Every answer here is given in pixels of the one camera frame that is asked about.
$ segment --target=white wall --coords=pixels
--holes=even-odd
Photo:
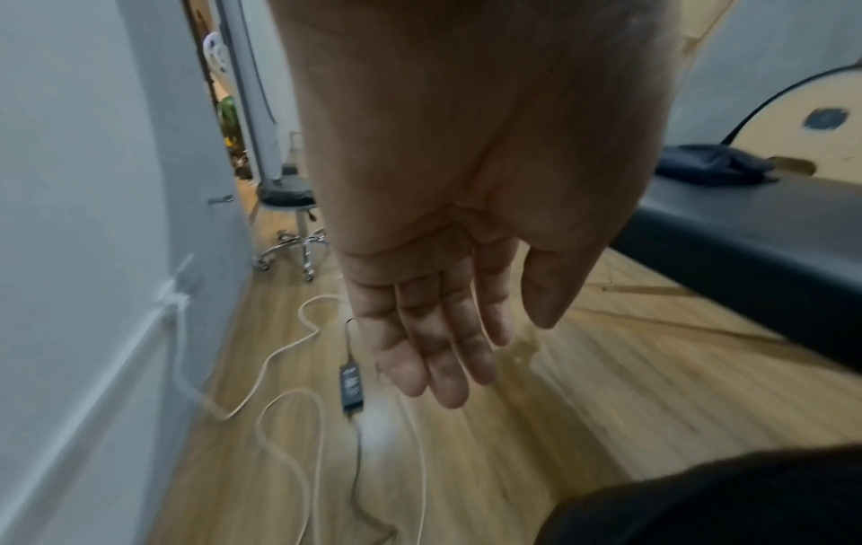
[[[290,152],[290,132],[299,131],[294,83],[287,68],[287,56],[278,29],[269,12],[268,0],[242,0],[251,46],[258,63],[260,80],[276,118],[278,147],[282,163]]]
[[[180,2],[124,2],[0,3],[4,545],[143,539],[195,411],[165,380],[169,324],[125,350],[195,255],[202,382],[247,270],[238,203],[206,205],[233,177]]]

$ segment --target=white cable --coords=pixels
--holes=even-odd
[[[177,389],[180,390],[183,394],[188,396],[190,399],[197,402],[201,407],[207,410],[213,417],[217,418],[221,421],[229,420],[235,417],[245,406],[248,404],[249,400],[260,385],[263,383],[263,377],[266,374],[267,368],[269,367],[269,362],[273,357],[278,356],[279,354],[301,345],[305,341],[317,336],[321,332],[321,328],[310,321],[305,316],[305,307],[310,303],[320,300],[333,300],[339,301],[340,303],[345,303],[346,300],[339,296],[333,294],[322,294],[317,295],[303,303],[299,307],[299,311],[296,313],[299,321],[310,331],[310,333],[298,340],[295,340],[292,343],[284,345],[279,348],[264,360],[263,365],[260,367],[260,371],[258,372],[258,378],[255,381],[254,385],[251,387],[248,395],[245,396],[240,404],[236,407],[236,409],[228,412],[222,409],[218,404],[212,401],[207,395],[201,393],[191,382],[189,382],[185,376],[182,374],[182,361],[185,359],[186,352],[186,344],[188,342],[188,321],[186,317],[186,311],[189,306],[189,296],[186,294],[171,294],[169,297],[169,304],[172,304],[176,307],[176,319],[177,319],[177,341],[174,348],[174,361],[172,365],[172,377],[174,385],[176,385]],[[263,431],[262,422],[263,417],[267,413],[269,409],[271,409],[278,401],[293,396],[300,395],[314,401],[314,404],[317,407],[318,411],[318,419],[320,421],[320,434],[317,440],[317,458],[314,463],[314,482],[309,483],[308,475],[306,475],[305,471],[303,471],[302,467],[300,467],[299,462],[296,461],[296,458],[286,453],[282,449],[278,448],[272,441],[269,440],[267,435]],[[416,423],[413,420],[413,417],[410,415],[407,406],[404,403],[404,399],[401,397],[399,393],[395,394],[398,398],[398,402],[400,404],[401,410],[404,413],[405,418],[408,421],[410,431],[413,432],[413,437],[416,439],[416,445],[419,449],[419,467],[422,471],[422,510],[421,515],[419,517],[419,529],[417,532],[416,545],[420,545],[422,541],[422,531],[425,527],[425,515],[427,510],[427,466],[425,460],[425,448],[422,444],[422,438],[419,435],[419,431],[416,427]],[[265,450],[267,453],[274,456],[277,460],[284,463],[287,468],[296,476],[296,479],[299,481],[300,489],[303,494],[303,527],[299,533],[299,536],[296,539],[296,545],[300,545],[305,536],[305,532],[308,529],[308,522],[312,518],[312,505],[314,506],[314,512],[316,515],[314,516],[314,523],[312,525],[313,530],[313,542],[315,545],[321,545],[321,521],[320,521],[320,488],[321,488],[321,469],[323,467],[323,448],[325,444],[325,434],[326,434],[326,419],[325,419],[325,408],[323,407],[323,399],[316,392],[299,388],[295,390],[284,391],[280,393],[277,397],[275,397],[269,404],[260,412],[258,415],[258,419],[254,424],[254,435],[258,444]]]

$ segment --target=folded fabric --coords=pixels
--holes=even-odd
[[[711,188],[751,186],[776,181],[767,173],[775,165],[722,144],[667,145],[655,174]]]

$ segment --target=power cord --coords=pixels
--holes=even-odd
[[[299,307],[299,311],[297,312],[297,317],[299,321],[310,331],[307,335],[298,340],[291,342],[272,354],[270,354],[263,362],[263,365],[260,367],[260,371],[258,372],[258,378],[255,381],[254,385],[251,387],[248,395],[240,402],[240,404],[233,410],[227,411],[220,407],[217,403],[215,403],[212,399],[210,399],[207,395],[200,392],[182,373],[182,362],[185,359],[186,345],[188,342],[188,320],[187,320],[187,309],[189,307],[189,296],[187,294],[182,293],[173,293],[168,296],[168,304],[174,306],[176,309],[176,321],[177,321],[177,340],[174,348],[174,358],[172,362],[172,379],[174,385],[177,389],[189,397],[191,400],[195,401],[198,405],[204,408],[207,412],[210,413],[215,419],[225,422],[235,417],[239,412],[248,404],[249,400],[254,396],[255,392],[258,390],[260,385],[263,383],[263,378],[266,375],[266,371],[269,367],[269,363],[275,356],[286,352],[287,350],[297,347],[303,344],[305,341],[310,340],[311,338],[316,337],[321,333],[322,329],[317,326],[317,324],[308,320],[305,316],[305,307],[311,303],[321,300],[334,300],[340,303],[346,303],[347,301],[339,296],[334,294],[322,294],[317,295],[303,303]],[[350,336],[347,331],[347,324],[350,322],[348,320],[345,322],[345,335],[347,342],[347,359],[349,361],[353,361],[353,355],[350,349]],[[270,410],[273,406],[275,406],[279,401],[289,398],[292,396],[301,396],[306,399],[310,399],[314,402],[314,405],[317,409],[318,413],[318,422],[320,426],[320,433],[318,437],[317,443],[317,456],[314,463],[314,480],[311,483],[308,480],[308,475],[299,465],[299,462],[296,459],[275,445],[272,441],[269,440],[266,433],[263,431],[263,418],[266,415],[267,411]],[[410,431],[413,433],[413,437],[416,440],[417,448],[419,450],[419,466],[421,469],[422,481],[421,481],[421,493],[422,493],[422,508],[421,515],[419,517],[419,528],[417,532],[416,545],[420,545],[422,541],[422,532],[425,528],[425,516],[427,510],[427,466],[425,459],[425,449],[422,444],[422,439],[419,435],[418,429],[416,427],[416,422],[413,420],[413,417],[410,415],[407,406],[404,403],[403,398],[400,394],[396,394],[398,402],[401,407],[401,411],[404,413],[404,417],[407,419]],[[297,536],[295,545],[300,545],[305,536],[305,533],[308,530],[309,521],[312,519],[312,506],[314,507],[314,512],[317,514],[314,516],[314,522],[312,525],[312,534],[313,534],[313,542],[315,545],[322,544],[321,538],[321,522],[319,520],[320,513],[320,488],[321,488],[321,469],[323,463],[323,452],[324,452],[324,444],[325,444],[325,435],[326,435],[326,418],[325,418],[326,410],[323,405],[323,399],[319,394],[314,391],[308,390],[306,388],[299,388],[295,390],[289,390],[282,392],[278,396],[276,396],[269,404],[260,412],[257,420],[254,425],[254,436],[257,443],[260,447],[271,454],[278,461],[282,462],[293,474],[296,476],[296,480],[299,481],[300,489],[302,490],[303,495],[303,526],[299,535]],[[385,523],[376,517],[367,513],[367,511],[359,504],[357,499],[357,488],[359,482],[359,474],[362,466],[362,432],[359,428],[358,423],[352,418],[352,413],[347,415],[350,420],[351,425],[356,430],[356,440],[357,440],[357,448],[356,448],[356,475],[354,477],[353,486],[350,492],[350,505],[353,509],[356,517],[359,518],[363,523],[379,530],[381,532],[385,532],[385,535],[375,541],[372,545],[383,545],[389,540],[394,540],[398,535],[398,529],[388,523]]]

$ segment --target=wooden floor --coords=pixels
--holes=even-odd
[[[262,210],[258,243],[272,242],[287,215]],[[343,294],[335,260],[315,254],[319,277],[301,280],[282,258],[255,274],[210,390],[232,408],[273,350],[301,337],[300,304]],[[515,290],[516,340],[497,352],[499,380],[476,387],[467,406],[409,400],[427,456],[426,544],[532,543],[559,500],[631,479],[756,449],[862,440],[862,377],[794,347],[607,251],[566,318],[531,326]],[[300,488],[255,444],[252,429],[281,391],[317,391],[325,401],[321,545],[371,543],[378,533],[351,513],[356,434],[340,415],[336,381],[345,361],[346,305],[308,311],[322,334],[273,362],[234,420],[202,416],[176,473],[153,544],[295,542]],[[360,500],[414,543],[420,508],[419,452],[396,393],[376,376],[354,337],[366,393]],[[267,430],[313,474],[319,426],[312,404],[273,409]],[[306,536],[304,543],[312,543]]]

